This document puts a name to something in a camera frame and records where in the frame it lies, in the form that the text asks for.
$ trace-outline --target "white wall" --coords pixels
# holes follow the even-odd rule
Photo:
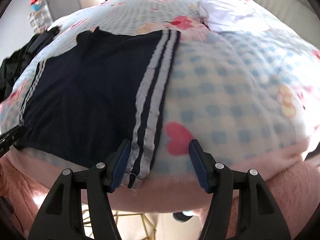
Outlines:
[[[0,63],[34,35],[28,22],[31,0],[12,0],[0,18]]]

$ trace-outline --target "gingham pattern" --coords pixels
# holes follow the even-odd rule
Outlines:
[[[178,16],[199,21],[196,11],[199,1],[112,0],[59,19],[53,24],[62,26],[59,36],[31,62],[16,82],[12,96],[1,104],[1,132],[19,124],[20,108],[37,64],[74,47],[80,32],[99,25],[101,30],[134,35],[145,24],[163,28]],[[293,97],[296,115],[289,118],[279,102],[281,85],[290,87],[292,93],[294,88],[303,90],[304,86],[312,86],[315,95],[319,91],[316,78],[320,75],[320,64],[314,56],[317,48],[252,0],[248,3],[270,30],[220,34],[206,31],[203,39],[181,41],[169,80],[164,126],[151,176],[193,172],[188,155],[168,150],[172,138],[167,128],[171,123],[183,125],[205,151],[226,165],[293,145],[320,124],[308,112],[312,109],[319,113],[319,105],[304,110],[297,97]],[[192,30],[180,31],[183,36]],[[65,161],[50,154],[35,151],[30,154],[66,166]]]

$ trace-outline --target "black shoe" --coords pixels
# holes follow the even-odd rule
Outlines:
[[[193,216],[189,217],[189,216],[186,216],[184,215],[182,212],[178,212],[178,213],[173,213],[173,218],[175,220],[177,220],[178,222],[187,222],[190,218],[192,218]]]

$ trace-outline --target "bedspread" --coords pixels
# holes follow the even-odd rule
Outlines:
[[[33,59],[0,105],[1,132],[19,124],[37,63],[74,47],[80,32],[99,26],[114,34],[136,35],[171,28],[182,37],[149,179],[193,176],[188,156],[193,138],[216,161],[230,166],[253,159],[252,168],[263,169],[273,165],[265,154],[280,156],[279,167],[264,173],[270,178],[320,140],[314,136],[320,125],[320,51],[254,1],[239,1],[252,7],[270,29],[210,32],[198,17],[199,0],[111,0],[57,20],[52,26],[60,25],[60,34]],[[28,154],[70,167],[50,154]]]

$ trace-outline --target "blue gripper pad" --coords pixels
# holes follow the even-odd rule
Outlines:
[[[121,184],[121,180],[124,175],[125,168],[127,167],[127,162],[131,151],[131,142],[129,140],[126,141],[126,144],[124,146],[121,145],[119,147],[119,150],[121,150],[121,153],[118,160],[116,160],[116,163],[114,164],[114,168],[112,170],[112,183],[110,184],[110,188],[113,191]]]
[[[189,155],[193,164],[193,168],[196,171],[196,175],[201,188],[206,192],[210,190],[210,184],[208,181],[208,165],[204,162],[207,153],[204,153],[197,140],[192,140],[189,143]]]

